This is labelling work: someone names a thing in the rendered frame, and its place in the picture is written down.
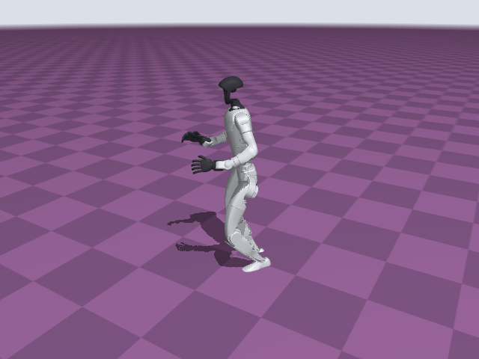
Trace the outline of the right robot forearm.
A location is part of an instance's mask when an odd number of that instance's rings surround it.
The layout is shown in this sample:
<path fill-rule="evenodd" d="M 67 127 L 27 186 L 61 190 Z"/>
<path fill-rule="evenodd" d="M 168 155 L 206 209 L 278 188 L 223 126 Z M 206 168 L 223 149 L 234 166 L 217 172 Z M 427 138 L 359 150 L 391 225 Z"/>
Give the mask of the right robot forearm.
<path fill-rule="evenodd" d="M 215 135 L 213 137 L 210 137 L 211 142 L 205 141 L 202 145 L 204 147 L 213 147 L 217 144 L 225 143 L 226 140 L 227 140 L 227 138 L 226 138 L 227 136 L 226 136 L 225 132 L 226 131 L 219 133 L 219 135 Z"/>

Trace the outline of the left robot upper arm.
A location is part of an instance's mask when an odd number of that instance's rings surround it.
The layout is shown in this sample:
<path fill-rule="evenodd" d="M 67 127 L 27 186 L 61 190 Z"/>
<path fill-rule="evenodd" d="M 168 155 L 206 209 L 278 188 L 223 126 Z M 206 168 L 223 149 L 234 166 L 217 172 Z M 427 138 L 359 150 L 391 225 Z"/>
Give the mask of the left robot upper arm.
<path fill-rule="evenodd" d="M 250 160 L 255 159 L 258 155 L 258 149 L 253 132 L 251 130 L 251 121 L 249 116 L 245 113 L 236 114 L 234 122 L 242 136 L 242 140 L 247 144 L 247 148 L 252 147 L 255 151 L 255 155 Z"/>

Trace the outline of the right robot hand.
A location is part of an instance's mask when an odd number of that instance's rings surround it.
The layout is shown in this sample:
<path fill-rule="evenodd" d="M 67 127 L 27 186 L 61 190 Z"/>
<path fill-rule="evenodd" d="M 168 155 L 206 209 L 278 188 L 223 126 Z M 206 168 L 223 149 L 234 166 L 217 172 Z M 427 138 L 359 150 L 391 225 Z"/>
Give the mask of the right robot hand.
<path fill-rule="evenodd" d="M 199 134 L 199 132 L 197 131 L 194 131 L 194 132 L 187 132 L 185 135 L 183 135 L 182 137 L 182 143 L 183 141 L 193 141 L 193 142 L 199 142 L 200 145 L 202 145 L 205 141 L 207 142 L 211 142 L 211 139 L 206 137 L 206 136 L 202 136 L 201 134 Z"/>

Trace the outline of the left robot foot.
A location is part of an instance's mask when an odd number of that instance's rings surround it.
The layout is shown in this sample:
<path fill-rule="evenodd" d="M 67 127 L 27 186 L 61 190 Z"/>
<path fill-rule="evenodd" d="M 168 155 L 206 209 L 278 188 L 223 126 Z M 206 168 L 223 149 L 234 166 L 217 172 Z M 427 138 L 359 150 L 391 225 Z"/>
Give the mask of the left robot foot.
<path fill-rule="evenodd" d="M 243 267 L 242 270 L 244 272 L 256 271 L 258 269 L 267 267 L 271 265 L 271 262 L 268 257 L 263 257 L 264 262 L 258 263 L 257 261 L 253 261 L 252 263 L 248 264 L 247 266 Z M 263 260 L 262 260 L 263 261 Z"/>

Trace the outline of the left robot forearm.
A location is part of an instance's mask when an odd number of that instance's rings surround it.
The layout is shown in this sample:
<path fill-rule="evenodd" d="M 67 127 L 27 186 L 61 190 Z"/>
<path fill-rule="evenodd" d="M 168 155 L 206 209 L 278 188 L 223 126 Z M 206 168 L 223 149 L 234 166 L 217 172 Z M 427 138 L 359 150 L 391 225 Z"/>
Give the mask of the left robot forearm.
<path fill-rule="evenodd" d="M 255 155 L 255 151 L 252 147 L 246 148 L 243 152 L 237 154 L 231 158 L 231 160 L 217 161 L 216 169 L 224 169 L 226 171 L 232 171 L 234 168 L 239 167 L 240 165 L 245 165 Z"/>

